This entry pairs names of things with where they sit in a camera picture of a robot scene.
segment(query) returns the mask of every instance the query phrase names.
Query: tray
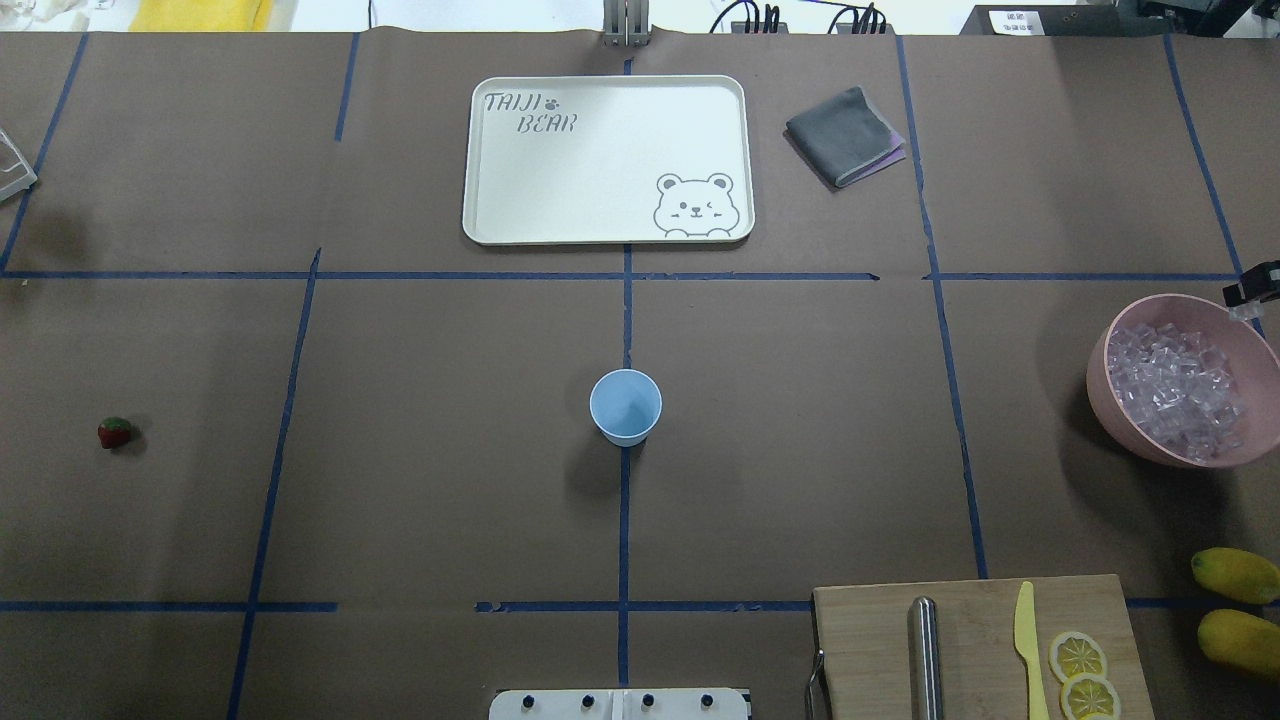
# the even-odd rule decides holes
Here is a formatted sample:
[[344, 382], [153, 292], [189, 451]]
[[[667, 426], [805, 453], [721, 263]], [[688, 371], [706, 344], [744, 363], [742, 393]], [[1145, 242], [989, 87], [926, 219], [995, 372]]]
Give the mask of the tray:
[[22, 156], [18, 146], [0, 129], [0, 201], [27, 190], [36, 182], [31, 163]]
[[735, 242], [754, 224], [733, 78], [502, 77], [471, 96], [462, 228], [481, 245]]
[[[1121, 717], [1155, 720], [1129, 610], [1116, 575], [1025, 578], [1036, 585], [1036, 634], [1051, 720], [1062, 720], [1061, 684], [1046, 655], [1066, 630], [1088, 633], [1107, 653]], [[911, 719], [908, 611], [927, 596], [938, 607], [946, 717], [1027, 717], [1027, 670], [1014, 650], [1021, 579], [818, 588], [818, 643], [833, 720]]]
[[749, 697], [730, 688], [503, 691], [489, 720], [751, 720]]

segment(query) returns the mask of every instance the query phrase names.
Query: bowl of ice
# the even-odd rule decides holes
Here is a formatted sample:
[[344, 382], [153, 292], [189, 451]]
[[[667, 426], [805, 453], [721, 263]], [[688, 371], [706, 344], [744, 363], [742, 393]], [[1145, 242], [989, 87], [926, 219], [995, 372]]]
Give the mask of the bowl of ice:
[[1085, 386], [1102, 427], [1147, 460], [1231, 468], [1280, 445], [1280, 360], [1208, 300], [1125, 307], [1093, 347]]

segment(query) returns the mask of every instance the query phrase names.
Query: cutting board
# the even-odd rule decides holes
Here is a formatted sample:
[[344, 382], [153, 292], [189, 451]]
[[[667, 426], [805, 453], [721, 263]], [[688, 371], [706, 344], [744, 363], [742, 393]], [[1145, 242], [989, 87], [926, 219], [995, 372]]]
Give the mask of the cutting board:
[[1014, 605], [1023, 579], [1036, 585], [1036, 630], [1051, 719], [1061, 684], [1050, 670], [1053, 638], [1088, 633], [1107, 655], [1107, 679], [1121, 716], [1153, 720], [1147, 680], [1129, 625], [1120, 578], [1074, 575], [817, 588], [818, 643], [826, 655], [833, 720], [911, 720], [908, 611], [932, 597], [938, 607], [942, 705], [951, 719], [1025, 719], [1027, 670], [1014, 650]]

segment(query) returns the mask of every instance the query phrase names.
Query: gray cloth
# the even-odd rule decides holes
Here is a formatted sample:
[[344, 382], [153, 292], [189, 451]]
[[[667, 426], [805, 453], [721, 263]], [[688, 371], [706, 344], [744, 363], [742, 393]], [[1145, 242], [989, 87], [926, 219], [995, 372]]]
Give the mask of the gray cloth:
[[836, 187], [861, 177], [861, 170], [884, 159], [901, 137], [852, 87], [787, 120], [796, 147], [823, 178]]

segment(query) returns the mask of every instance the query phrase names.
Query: plastic knife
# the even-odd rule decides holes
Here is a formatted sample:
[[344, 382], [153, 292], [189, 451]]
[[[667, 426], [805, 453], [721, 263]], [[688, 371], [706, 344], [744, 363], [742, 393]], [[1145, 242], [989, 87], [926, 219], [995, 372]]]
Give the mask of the plastic knife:
[[1036, 587], [1023, 582], [1014, 607], [1014, 647], [1027, 664], [1028, 720], [1048, 720], [1044, 703], [1044, 678], [1039, 666], [1039, 639], [1036, 637]]

